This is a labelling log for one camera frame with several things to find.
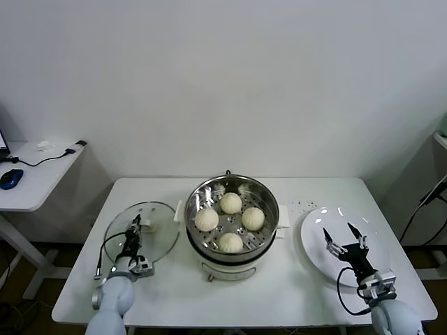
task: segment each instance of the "black cable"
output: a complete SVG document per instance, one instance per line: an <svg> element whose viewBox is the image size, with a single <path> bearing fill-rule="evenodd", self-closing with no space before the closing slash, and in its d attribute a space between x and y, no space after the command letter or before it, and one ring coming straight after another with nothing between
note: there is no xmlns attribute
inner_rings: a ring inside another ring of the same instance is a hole
<svg viewBox="0 0 447 335"><path fill-rule="evenodd" d="M22 300L16 305L8 303L1 303L1 305L4 312L0 322L0 335L22 334L36 320L40 311L40 303L36 300ZM18 318L11 318L14 313L18 314ZM22 320L22 324L17 327L19 320Z"/></svg>
<svg viewBox="0 0 447 335"><path fill-rule="evenodd" d="M101 247L99 248L99 259L98 259L98 264L96 265L96 268L101 268L102 266L102 262L103 262L103 248L105 246L105 244L107 242L109 242L111 239L120 236L120 235L124 235L126 234L126 232L118 232L117 234L113 234L112 236L109 236L107 239L104 240L104 242L101 244Z"/></svg>
<svg viewBox="0 0 447 335"><path fill-rule="evenodd" d="M440 195L437 196L438 199L440 199L442 202L447 204L447 200L444 199L443 197L441 197ZM447 219L446 222L442 225L441 228L439 228L439 230L436 232L436 234L433 235L433 237L431 239L429 239L428 241L426 241L424 244L422 244L422 246L426 246L427 244L429 244L431 241L433 241L434 239L436 239L438 237L439 234L442 233L442 231L444 230L444 228L447 227Z"/></svg>
<svg viewBox="0 0 447 335"><path fill-rule="evenodd" d="M421 209L422 207L417 208L417 210L415 210L415 212L413 213L413 215L411 216L411 218L409 219L404 232L402 233L402 236L399 239L399 243L402 243L402 240L404 239L404 236L406 234L406 231L408 230L408 228L410 228L411 223L413 222L414 216L416 215L416 213L418 213L419 209Z"/></svg>
<svg viewBox="0 0 447 335"><path fill-rule="evenodd" d="M10 273L10 271L11 271L11 262L10 262L10 260L9 260L8 254L5 252L5 250L3 249L3 246L2 246L2 245L0 245L0 249L1 249L1 252L3 253L3 256L5 257L6 262L8 263L8 272L6 273L5 281L4 281L3 285L2 285L1 288L0 288L0 292L1 292L1 291L3 291L3 289L5 288L5 286L6 286L6 282L8 281L9 273Z"/></svg>
<svg viewBox="0 0 447 335"><path fill-rule="evenodd" d="M368 307L368 308L365 308L365 309L363 309L363 310L361 310L361 311L358 311L358 312L353 312L353 311L350 311L350 310L346 307L346 305L344 304L344 302L343 302L342 294L340 293L340 278L342 277L343 272L345 272L345 271L347 271L347 270L354 271L354 269L353 269L352 267L344 267L344 268L340 271L340 273L338 274L338 277L337 277L337 294L338 294L338 299L340 300L340 304L342 304L342 306L343 306L343 308L344 308L344 310L345 310L346 312L348 312L349 314L351 314L351 315L353 315L353 316L359 316L359 315L365 315L365 314L368 314L369 312L371 312L371 309L370 309L369 307Z"/></svg>
<svg viewBox="0 0 447 335"><path fill-rule="evenodd" d="M64 152L62 155L60 155L60 156L58 156L58 157L49 157L49 158L45 158L45 159L43 159L43 160L41 160L40 162L38 162L38 163L36 163L36 164L30 164L30 163L27 163L27 162L25 162L25 161L22 161L21 159L19 159L18 160L18 162L21 162L21 163L24 163L25 165L28 165L28 166L31 166L31 167L36 167L37 165L40 165L40 164L42 164L42 163L44 163L44 162L46 162L46 161L51 161L52 159L59 159L59 158L62 158L62 157L65 157L65 156L67 156L69 153L66 151L66 152Z"/></svg>
<svg viewBox="0 0 447 335"><path fill-rule="evenodd" d="M357 287L357 295L358 295L360 298L362 298L362 299L368 299L366 296L364 296L364 295L362 295L362 294L360 293L360 286Z"/></svg>

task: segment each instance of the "computer mouse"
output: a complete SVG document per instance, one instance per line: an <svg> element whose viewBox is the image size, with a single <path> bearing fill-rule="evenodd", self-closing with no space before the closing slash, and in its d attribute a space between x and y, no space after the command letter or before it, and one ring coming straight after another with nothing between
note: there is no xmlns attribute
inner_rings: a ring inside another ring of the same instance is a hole
<svg viewBox="0 0 447 335"><path fill-rule="evenodd" d="M0 188L3 190L10 190L14 188L21 180L23 176L23 170L12 169L5 173L0 178Z"/></svg>

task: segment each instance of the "cable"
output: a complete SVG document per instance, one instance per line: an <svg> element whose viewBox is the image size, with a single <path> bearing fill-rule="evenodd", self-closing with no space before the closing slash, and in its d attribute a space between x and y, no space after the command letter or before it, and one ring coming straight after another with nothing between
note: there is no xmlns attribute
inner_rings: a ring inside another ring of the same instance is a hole
<svg viewBox="0 0 447 335"><path fill-rule="evenodd" d="M24 163L25 165L31 166L31 167L36 167L44 162L47 161L51 161L52 159L59 159L62 157L65 157L69 154L74 154L76 151L80 150L81 148L85 147L87 145L87 142L85 141L77 141L75 144L73 144L72 146L70 146L69 148L65 149L65 152L58 156L58 157L49 157L49 158L45 158L43 160L41 160L40 162L37 162L36 164L31 164L25 161L22 161L20 158L18 157L6 157L6 158L0 158L0 163L2 162L11 162L12 164L16 164L18 162Z"/></svg>
<svg viewBox="0 0 447 335"><path fill-rule="evenodd" d="M344 267L344 268L340 271L340 273L338 274L338 277L337 277L337 294L338 294L338 299L340 300L340 303L342 304L344 310L345 310L346 312L348 312L349 314L351 314L351 315L353 315L353 316L359 316L359 315L365 315L365 314L368 314L369 312L371 312L371 309L370 309L369 307L368 307L368 308L365 308L365 309L363 309L363 310L361 310L361 311L358 311L358 312L353 312L353 311L350 311L350 310L346 307L346 305L344 304L344 302L343 302L342 294L340 293L340 278L342 277L343 272L345 272L345 271L347 271L347 270L354 271L354 269L353 269L352 267Z"/></svg>
<svg viewBox="0 0 447 335"><path fill-rule="evenodd" d="M7 303L1 303L3 305L3 315L1 318L1 326L0 326L0 334L2 335L16 335L22 334L26 328L28 328L38 317L40 311L40 305L43 305L48 308L53 308L53 305L46 304L43 301L36 300L23 300L16 305L10 305ZM26 318L28 314L35 308L35 313L31 315L30 318ZM11 312L15 312L17 314L17 319L12 319Z"/></svg>
<svg viewBox="0 0 447 335"><path fill-rule="evenodd" d="M111 239L120 236L120 235L125 235L126 232L118 232L117 234L114 234L110 237L108 237L107 239L104 240L104 242L101 244L101 247L99 248L99 259L98 259L98 264L96 266L97 269L100 269L102 267L102 262L103 262L103 248L105 246L105 244L107 242L109 242Z"/></svg>
<svg viewBox="0 0 447 335"><path fill-rule="evenodd" d="M34 167L36 167L36 166L38 166L38 165L40 165L40 164L42 164L42 163L44 163L44 162L46 162L46 161L51 161L52 159L59 159L59 158L62 158L62 157L67 156L68 154L69 154L69 153L66 151L66 152L64 152L62 155L60 155L60 156L58 156L58 157L49 157L49 158L45 158L45 159L41 160L40 162L38 162L38 163L36 163L36 164L30 164L30 163L27 163L27 162L25 162L25 161L22 161L21 159L19 159L18 162L24 163L25 165L28 165L28 166L31 166L32 168L34 168Z"/></svg>
<svg viewBox="0 0 447 335"><path fill-rule="evenodd" d="M11 262L10 262L10 260L9 260L8 254L5 252L5 249L3 249L3 246L2 246L2 245L0 245L0 249L1 249L1 252L3 253L3 256L5 257L6 262L8 263L8 272L6 272L6 278L5 278L5 281L4 281L3 285L2 285L1 288L0 288L0 292L1 292L1 291L3 291L3 289L5 288L5 286L6 286L6 282L8 281L9 273L10 273L10 271L11 271Z"/></svg>
<svg viewBox="0 0 447 335"><path fill-rule="evenodd" d="M430 196L432 195L432 193L438 188L439 185L441 185L441 183L447 178L447 174L442 177L442 179L438 182L438 184L436 184L434 186L434 188L432 188L432 190L428 193L428 195L424 198L424 200L422 202L420 202L420 204L416 207L416 209L414 210L414 212L412 213L412 215L410 216L410 220L407 223L404 232L402 233L402 236L399 239L399 243L402 243L402 240L404 239L404 236L406 234L406 231L408 230L408 228L410 228L411 222L413 222L414 216L416 215L416 213L418 212L418 210L427 202L427 200L430 198Z"/></svg>
<svg viewBox="0 0 447 335"><path fill-rule="evenodd" d="M447 204L447 200L444 199L443 197L441 197L440 195L437 196L438 199L440 199L442 202L444 202L445 204ZM433 241L434 239L436 239L438 237L439 234L442 233L442 231L444 230L444 228L447 227L447 219L446 222L442 225L441 228L439 228L439 230L436 232L436 234L433 235L433 237L431 239L429 239L428 241L426 241L424 244L421 244L422 246L426 246L427 244L429 244L431 241Z"/></svg>
<svg viewBox="0 0 447 335"><path fill-rule="evenodd" d="M402 243L402 240L404 239L404 236L405 236L405 234L406 234L406 231L408 230L408 228L410 228L410 225L411 225L411 223L413 222L414 216L416 215L416 213L418 213L418 210L419 210L419 209L420 209L420 207L416 208L416 210L415 210L415 211L413 212L413 214L411 215L411 218L410 218L410 220L408 221L408 223L407 223L407 225L406 225L406 227L405 227L405 230L404 230L402 236L401 236L400 239L399 239L399 243Z"/></svg>

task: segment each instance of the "white wall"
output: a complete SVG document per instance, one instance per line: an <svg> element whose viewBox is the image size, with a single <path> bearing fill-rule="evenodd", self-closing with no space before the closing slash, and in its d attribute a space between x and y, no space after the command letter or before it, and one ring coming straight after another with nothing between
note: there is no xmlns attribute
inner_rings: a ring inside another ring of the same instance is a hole
<svg viewBox="0 0 447 335"><path fill-rule="evenodd" d="M446 111L446 10L442 0L2 1L2 128L89 141L109 176L95 193L118 176L231 169L359 176L382 198Z"/></svg>

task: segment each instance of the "table leg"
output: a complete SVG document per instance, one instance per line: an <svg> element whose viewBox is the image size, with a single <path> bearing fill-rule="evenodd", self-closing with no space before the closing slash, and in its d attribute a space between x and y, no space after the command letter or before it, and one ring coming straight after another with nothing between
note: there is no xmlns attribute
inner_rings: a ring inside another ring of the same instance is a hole
<svg viewBox="0 0 447 335"><path fill-rule="evenodd" d="M348 335L348 331L346 330L346 327L338 327L338 330L340 332L340 335Z"/></svg>
<svg viewBox="0 0 447 335"><path fill-rule="evenodd" d="M58 251L50 250L47 255L42 255L20 232L14 228L3 216L0 216L0 236L5 239L15 250L18 255L11 262L10 272L19 262L20 255L28 259L32 265L37 268L34 277L23 294L23 299L33 299L41 286L43 279L67 279L70 274L70 267L55 267L52 262L56 258Z"/></svg>
<svg viewBox="0 0 447 335"><path fill-rule="evenodd" d="M0 216L0 236L3 237L15 250L21 253L37 268L51 268L53 265L39 253L20 232L15 229L3 216Z"/></svg>
<svg viewBox="0 0 447 335"><path fill-rule="evenodd" d="M0 288L3 287L3 284L6 281L6 276L14 270L14 268L17 266L17 264L19 264L20 258L22 258L22 255L20 255L20 253L17 253L17 255L14 257L14 259L12 260L12 262L9 264L9 270L6 269L5 272L1 275L0 278Z"/></svg>
<svg viewBox="0 0 447 335"><path fill-rule="evenodd" d="M432 255L439 263L434 269L416 269L422 281L445 281L447 279L447 258L442 251L432 251Z"/></svg>

